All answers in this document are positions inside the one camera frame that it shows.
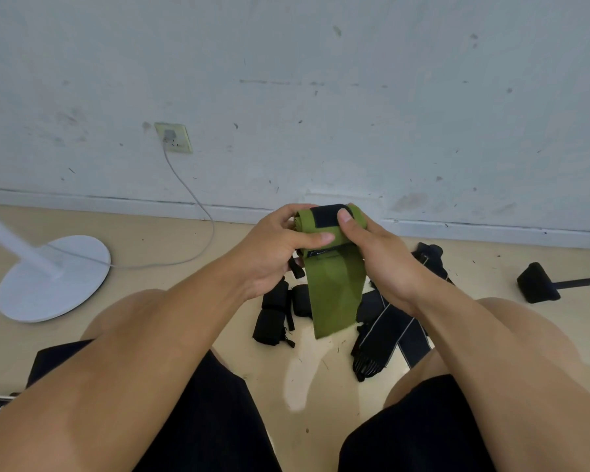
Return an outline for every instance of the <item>black shorts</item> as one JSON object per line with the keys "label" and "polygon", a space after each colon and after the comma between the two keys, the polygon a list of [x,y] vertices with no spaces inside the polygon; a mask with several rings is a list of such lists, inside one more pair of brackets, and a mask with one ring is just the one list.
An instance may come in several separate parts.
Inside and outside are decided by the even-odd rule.
{"label": "black shorts", "polygon": [[[87,346],[79,341],[37,353],[27,387]],[[137,471],[280,471],[243,379],[208,352]],[[345,440],[339,472],[493,471],[463,393],[450,375],[422,382]]]}

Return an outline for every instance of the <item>person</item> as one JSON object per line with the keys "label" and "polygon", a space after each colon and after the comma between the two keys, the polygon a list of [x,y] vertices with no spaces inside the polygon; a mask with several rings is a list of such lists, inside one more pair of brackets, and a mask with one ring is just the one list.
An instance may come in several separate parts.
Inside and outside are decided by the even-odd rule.
{"label": "person", "polygon": [[[292,230],[310,206],[278,209],[170,290],[125,298],[83,341],[41,351],[30,387],[0,412],[0,470],[280,470],[244,381],[210,347],[293,251],[332,240]],[[338,222],[436,347],[348,436],[340,471],[590,471],[590,394],[563,333],[515,303],[472,300],[370,219],[362,229],[342,209]]]}

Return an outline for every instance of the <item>rolled green wrap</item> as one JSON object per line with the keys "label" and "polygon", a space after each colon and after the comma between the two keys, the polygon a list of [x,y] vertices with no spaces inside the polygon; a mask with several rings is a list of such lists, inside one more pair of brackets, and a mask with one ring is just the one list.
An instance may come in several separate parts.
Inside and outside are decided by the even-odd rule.
{"label": "rolled green wrap", "polygon": [[323,338],[356,322],[365,283],[365,264],[359,251],[338,226],[337,212],[346,208],[363,228],[367,221],[354,204],[304,209],[295,215],[295,229],[304,233],[329,231],[335,239],[318,250],[302,250],[313,311],[315,338]]}

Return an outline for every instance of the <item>person's right hand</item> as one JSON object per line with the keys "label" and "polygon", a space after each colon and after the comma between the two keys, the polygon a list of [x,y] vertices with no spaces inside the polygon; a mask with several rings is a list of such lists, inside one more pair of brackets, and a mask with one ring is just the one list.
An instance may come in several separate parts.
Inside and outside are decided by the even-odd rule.
{"label": "person's right hand", "polygon": [[345,209],[338,211],[338,224],[356,244],[365,259],[365,269],[386,300],[414,315],[415,301],[434,275],[419,263],[400,237],[367,219],[362,228]]}

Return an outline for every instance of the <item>white baseboard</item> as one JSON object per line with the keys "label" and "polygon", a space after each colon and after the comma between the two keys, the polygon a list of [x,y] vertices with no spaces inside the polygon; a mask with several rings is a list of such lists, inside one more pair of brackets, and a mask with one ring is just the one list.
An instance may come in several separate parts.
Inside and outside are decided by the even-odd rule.
{"label": "white baseboard", "polygon": [[[205,219],[198,205],[183,202],[162,202],[118,199],[66,194],[38,194],[0,189],[0,205],[41,207],[62,210],[151,215],[157,217]],[[257,223],[270,210],[251,207],[205,205],[217,222]],[[465,223],[423,222],[383,218],[386,229],[396,235],[417,238],[447,238],[502,244],[565,246],[590,248],[590,231],[474,225]]]}

